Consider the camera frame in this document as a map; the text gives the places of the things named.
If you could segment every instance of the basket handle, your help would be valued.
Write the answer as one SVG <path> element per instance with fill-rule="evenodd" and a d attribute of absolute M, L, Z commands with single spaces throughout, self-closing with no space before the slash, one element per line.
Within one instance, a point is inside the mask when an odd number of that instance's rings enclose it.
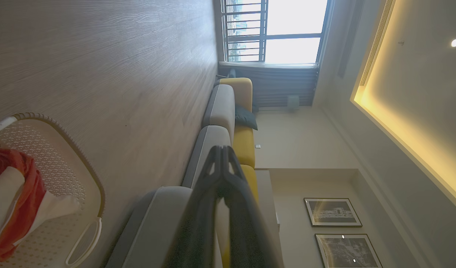
<path fill-rule="evenodd" d="M 7 117 L 5 119 L 3 119 L 2 121 L 0 121 L 0 130 L 4 129 L 5 127 L 8 127 L 9 125 L 11 125 L 13 122 L 16 122 L 18 121 L 18 119 L 16 119 L 16 117 Z"/>
<path fill-rule="evenodd" d="M 95 218 L 92 222 L 87 224 L 84 231 L 78 238 L 78 241 L 76 241 L 71 249 L 70 254 L 66 258 L 66 265 L 68 267 L 77 267 L 91 254 L 97 244 L 97 241 L 99 240 L 101 230 L 102 219 L 100 217 Z"/>

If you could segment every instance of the wooden floor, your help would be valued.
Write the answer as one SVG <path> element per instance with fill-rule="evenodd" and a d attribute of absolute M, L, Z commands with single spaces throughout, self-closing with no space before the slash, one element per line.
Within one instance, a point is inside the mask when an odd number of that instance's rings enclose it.
<path fill-rule="evenodd" d="M 82 267 L 104 263 L 139 197 L 180 185 L 215 74 L 212 0 L 0 1 L 0 119 L 57 120 L 106 192 Z"/>

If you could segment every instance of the framed picture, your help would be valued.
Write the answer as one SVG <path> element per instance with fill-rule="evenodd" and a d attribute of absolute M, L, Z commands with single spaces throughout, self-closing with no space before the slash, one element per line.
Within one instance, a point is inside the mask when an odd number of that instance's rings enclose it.
<path fill-rule="evenodd" d="M 362 227 L 348 198 L 305 198 L 313 227 Z"/>
<path fill-rule="evenodd" d="M 382 268 L 366 234 L 316 234 L 324 268 Z"/>

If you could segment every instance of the white plastic basket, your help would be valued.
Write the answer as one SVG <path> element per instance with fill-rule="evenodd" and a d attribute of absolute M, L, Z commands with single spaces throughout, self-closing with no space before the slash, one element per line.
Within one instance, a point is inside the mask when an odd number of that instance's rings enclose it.
<path fill-rule="evenodd" d="M 94 249 L 102 228 L 104 191 L 93 168 L 61 126 L 41 114 L 15 114 L 0 122 L 0 147 L 35 159 L 47 190 L 73 195 L 76 214 L 45 221 L 0 263 L 4 268 L 73 268 Z"/>

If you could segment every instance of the red cloth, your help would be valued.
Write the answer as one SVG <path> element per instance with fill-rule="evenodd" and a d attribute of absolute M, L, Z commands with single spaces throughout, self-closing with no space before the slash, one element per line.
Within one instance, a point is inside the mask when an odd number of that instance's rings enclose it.
<path fill-rule="evenodd" d="M 46 187 L 32 157 L 16 150 L 0 149 L 0 174 L 8 166 L 23 174 L 25 184 L 15 210 L 0 234 L 0 262 L 10 258 L 16 249 L 13 243 L 22 239 L 29 231 L 46 193 Z"/>

